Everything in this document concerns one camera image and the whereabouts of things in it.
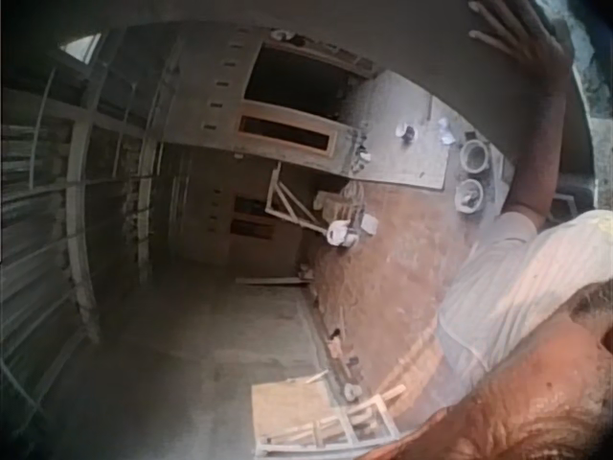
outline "debris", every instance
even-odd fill
[[[345,401],[348,403],[353,403],[360,396],[362,396],[362,393],[362,388],[359,385],[345,383],[345,388],[343,388],[343,396],[345,397]]]
[[[396,126],[396,137],[402,139],[405,144],[411,144],[417,140],[417,130],[408,123],[398,123]]]
[[[334,331],[332,331],[332,333],[329,335],[329,340],[333,340],[335,337],[340,337],[341,336],[341,330],[336,328]]]
[[[444,146],[450,146],[456,142],[456,138],[449,129],[449,120],[444,117],[439,120],[439,137]]]
[[[360,223],[360,227],[369,235],[376,234],[376,229],[379,225],[379,221],[375,216],[371,216],[370,214],[364,214],[362,217],[362,222]]]
[[[481,183],[475,179],[467,179],[456,188],[456,210],[463,214],[473,214],[481,209],[484,202],[484,191]]]
[[[328,227],[326,238],[332,246],[340,246],[349,234],[349,220],[335,220]]]
[[[341,337],[335,335],[334,338],[328,342],[328,349],[332,359],[343,359]]]
[[[305,383],[313,383],[314,381],[319,380],[321,377],[323,377],[325,374],[327,374],[329,372],[328,369],[326,369],[325,371],[320,372],[319,374],[315,374],[313,377],[311,377],[310,379],[308,379],[307,381],[305,381]]]

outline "wooden frame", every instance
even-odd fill
[[[371,449],[394,442],[400,438],[394,419],[387,410],[386,401],[397,398],[406,390],[404,385],[399,385],[383,395],[374,395],[369,400],[349,407],[337,407],[335,415],[310,424],[295,426],[271,436],[263,436],[256,443],[256,458],[274,456],[275,453],[302,454],[304,458],[353,458],[357,452],[363,449]],[[387,434],[373,439],[358,439],[354,426],[373,420],[378,414]],[[324,442],[326,437],[344,435],[345,443],[336,442],[328,444]],[[273,443],[274,439],[285,439],[286,443],[295,443],[301,439],[312,439],[312,444],[284,444]]]
[[[317,218],[279,180],[280,174],[281,162],[277,163],[277,168],[273,170],[272,175],[270,177],[270,184],[268,185],[268,196],[266,197],[266,213],[270,214],[271,216],[275,216],[276,218],[287,220],[288,222],[300,225],[303,228],[309,228],[310,230],[314,230],[325,236],[328,233],[328,229],[322,227],[321,225],[318,225],[319,221],[317,220]],[[277,194],[277,196],[281,200],[281,203],[284,205],[287,214],[273,209],[272,199],[274,197],[274,194]],[[296,206],[298,206],[298,208],[309,218],[310,221],[307,221],[303,218],[299,218],[294,209],[291,207],[289,200],[291,200]]]
[[[304,129],[317,134],[328,136],[329,140],[327,148],[325,150],[322,150],[306,146],[304,144],[286,141],[284,139],[276,139],[274,137],[268,137],[260,134],[241,131],[241,120],[243,117],[255,118],[266,122],[285,125],[287,127],[296,127],[298,129]],[[334,155],[334,150],[336,148],[336,138],[338,137],[338,133],[346,129],[347,127],[344,125],[337,124],[331,120],[326,120],[325,118],[301,112],[299,110],[281,107],[279,105],[273,105],[270,103],[258,103],[256,101],[246,100],[243,100],[240,103],[236,125],[236,132],[239,137],[270,142],[279,146],[302,150],[305,153],[326,156],[328,158]]]

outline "person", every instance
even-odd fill
[[[360,458],[584,458],[612,415],[613,213],[538,234],[556,190],[573,55],[529,0],[469,7],[495,32],[469,35],[534,79],[537,123],[501,215],[439,308],[436,337],[465,396]]]

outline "small object on floor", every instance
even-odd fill
[[[336,328],[334,331],[332,331],[332,333],[329,335],[329,340],[333,340],[335,337],[340,337],[341,336],[341,330],[339,328]]]
[[[284,278],[237,278],[234,280],[237,285],[304,285],[310,283],[308,279],[297,276]]]
[[[481,183],[475,179],[467,179],[456,188],[456,210],[463,214],[473,214],[481,209],[484,202],[484,191]]]
[[[313,272],[313,269],[307,264],[300,264],[300,269],[298,270],[298,277],[301,280],[313,281],[313,279],[315,278],[315,273]]]
[[[343,359],[341,337],[336,335],[332,340],[330,340],[328,342],[328,349],[332,359]]]
[[[310,379],[308,379],[307,381],[305,381],[305,383],[313,383],[314,381],[319,380],[321,377],[325,376],[327,373],[329,372],[328,369],[326,369],[325,371],[322,371],[318,374],[315,374],[313,377],[311,377]]]
[[[326,239],[332,246],[340,246],[349,233],[349,220],[335,220],[328,227]]]
[[[376,229],[379,226],[379,221],[375,216],[371,216],[370,214],[364,214],[362,217],[362,222],[360,223],[360,227],[369,235],[376,234]]]
[[[353,383],[345,383],[345,388],[343,388],[343,396],[345,397],[345,401],[348,403],[353,403],[360,396],[362,396],[362,387],[359,385],[354,385]]]
[[[444,146],[450,146],[456,142],[456,138],[449,128],[449,120],[444,117],[439,120],[439,137]]]
[[[418,138],[418,132],[408,123],[401,122],[396,126],[396,137],[402,139],[405,144],[411,144]]]

